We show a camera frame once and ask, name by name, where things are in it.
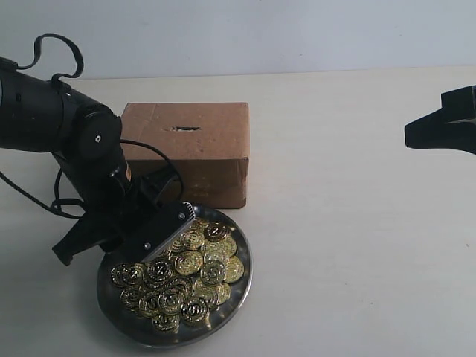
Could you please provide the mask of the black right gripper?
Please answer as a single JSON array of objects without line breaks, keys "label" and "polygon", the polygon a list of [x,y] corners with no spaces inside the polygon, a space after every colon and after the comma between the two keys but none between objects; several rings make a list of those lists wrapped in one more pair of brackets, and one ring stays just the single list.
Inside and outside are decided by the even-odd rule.
[{"label": "black right gripper", "polygon": [[440,99],[438,110],[405,125],[405,146],[475,154],[475,87],[444,92]]}]

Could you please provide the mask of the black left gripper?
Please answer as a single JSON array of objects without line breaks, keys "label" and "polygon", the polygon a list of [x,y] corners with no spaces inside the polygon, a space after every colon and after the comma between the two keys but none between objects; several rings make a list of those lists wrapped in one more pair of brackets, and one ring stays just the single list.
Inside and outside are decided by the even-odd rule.
[{"label": "black left gripper", "polygon": [[178,178],[140,178],[119,206],[83,215],[52,250],[64,266],[96,246],[122,263],[153,260],[196,218],[182,191]]}]

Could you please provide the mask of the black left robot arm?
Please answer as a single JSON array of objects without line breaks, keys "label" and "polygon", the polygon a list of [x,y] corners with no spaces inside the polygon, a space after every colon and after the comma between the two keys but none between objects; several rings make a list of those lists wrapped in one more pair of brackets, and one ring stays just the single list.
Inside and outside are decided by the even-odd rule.
[{"label": "black left robot arm", "polygon": [[121,119],[107,106],[1,60],[1,147],[49,152],[80,195],[83,215],[53,248],[66,265],[95,246],[129,262],[150,261],[195,219],[190,203],[161,199],[178,178],[175,167],[132,174],[121,132]]}]

